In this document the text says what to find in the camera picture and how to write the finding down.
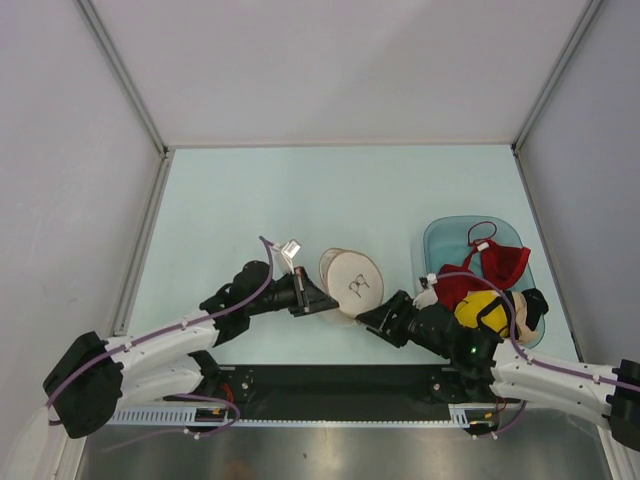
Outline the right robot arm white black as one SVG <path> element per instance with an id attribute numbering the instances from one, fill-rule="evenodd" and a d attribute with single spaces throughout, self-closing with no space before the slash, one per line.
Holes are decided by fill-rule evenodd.
<path id="1" fill-rule="evenodd" d="M 418 309 L 400 290 L 357 320 L 396 347 L 413 342 L 450 361 L 469 399 L 517 399 L 578 416 L 639 449 L 639 364 L 574 363 L 516 346 L 487 328 L 461 325 L 436 303 Z"/>

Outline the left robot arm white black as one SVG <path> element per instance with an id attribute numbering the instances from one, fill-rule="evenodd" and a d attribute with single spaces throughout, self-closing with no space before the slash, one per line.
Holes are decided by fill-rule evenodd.
<path id="1" fill-rule="evenodd" d="M 296 267 L 281 278 L 262 261 L 244 265 L 233 280 L 191 314 L 142 336 L 77 337 L 45 377 L 53 423 L 72 439 L 103 427 L 126 404 L 194 394 L 207 400 L 221 387 L 208 349 L 229 342 L 256 315 L 288 311 L 294 317 L 338 308 L 339 303 Z"/>

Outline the white mesh laundry bag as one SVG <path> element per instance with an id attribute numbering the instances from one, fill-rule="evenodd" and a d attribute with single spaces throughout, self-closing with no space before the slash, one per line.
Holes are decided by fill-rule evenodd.
<path id="1" fill-rule="evenodd" d="M 373 260 L 358 251 L 327 249 L 319 260 L 322 290 L 338 302 L 337 309 L 319 314 L 327 324 L 351 327 L 356 317 L 379 307 L 384 299 L 384 280 Z"/>

